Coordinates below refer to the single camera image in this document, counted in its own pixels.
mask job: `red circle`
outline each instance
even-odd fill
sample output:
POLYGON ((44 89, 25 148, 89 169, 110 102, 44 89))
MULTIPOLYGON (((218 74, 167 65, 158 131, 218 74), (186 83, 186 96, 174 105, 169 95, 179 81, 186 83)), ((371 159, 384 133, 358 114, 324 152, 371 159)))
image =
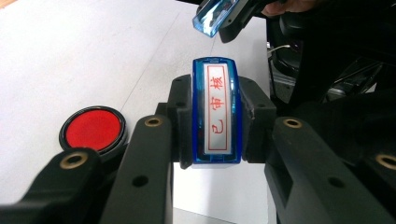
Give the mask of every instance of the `red circle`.
POLYGON ((66 130, 70 147, 89 147, 96 151, 111 145, 120 134, 120 121, 105 110, 87 111, 74 118, 66 130))

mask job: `transparent blue plastic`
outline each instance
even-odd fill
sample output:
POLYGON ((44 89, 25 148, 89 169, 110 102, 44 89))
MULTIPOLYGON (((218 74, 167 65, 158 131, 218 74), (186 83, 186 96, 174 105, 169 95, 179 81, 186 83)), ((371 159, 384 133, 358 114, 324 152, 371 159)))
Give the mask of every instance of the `transparent blue plastic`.
MULTIPOLYGON (((242 151, 242 111, 241 111, 241 99, 239 93, 239 81, 236 71, 235 62, 231 59, 220 58, 220 57, 207 57, 196 59, 193 61, 193 72, 192 72, 192 154, 194 164, 209 164, 209 163, 239 163, 241 161, 242 151), (221 153, 217 151, 216 154, 207 153, 207 139, 209 133, 205 132, 205 125, 208 121, 205 120, 206 110, 211 110, 211 104, 205 101, 210 99, 207 97, 208 86, 207 79, 205 79, 205 69, 210 66, 216 66, 216 64, 227 64, 228 68, 228 83, 229 90, 227 95, 229 96, 229 117, 231 119, 231 136, 230 143, 227 152, 221 153)), ((215 125, 209 123, 210 128, 206 127, 207 132, 217 132, 222 128, 216 128, 215 125)))
POLYGON ((210 0, 192 19, 195 29, 213 37, 238 0, 210 0))

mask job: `white table surface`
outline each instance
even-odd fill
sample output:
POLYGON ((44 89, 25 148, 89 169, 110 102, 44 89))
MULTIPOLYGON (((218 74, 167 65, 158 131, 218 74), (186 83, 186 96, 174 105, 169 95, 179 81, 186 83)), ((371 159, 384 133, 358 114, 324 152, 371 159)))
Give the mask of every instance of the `white table surface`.
MULTIPOLYGON (((110 106, 132 132, 195 58, 234 59, 239 75, 268 93, 265 20, 222 44, 192 28, 195 10, 174 0, 19 0, 0 9, 0 203, 19 200, 62 151, 58 134, 73 113, 110 106)), ((176 168, 174 207, 267 223, 263 165, 176 168)))

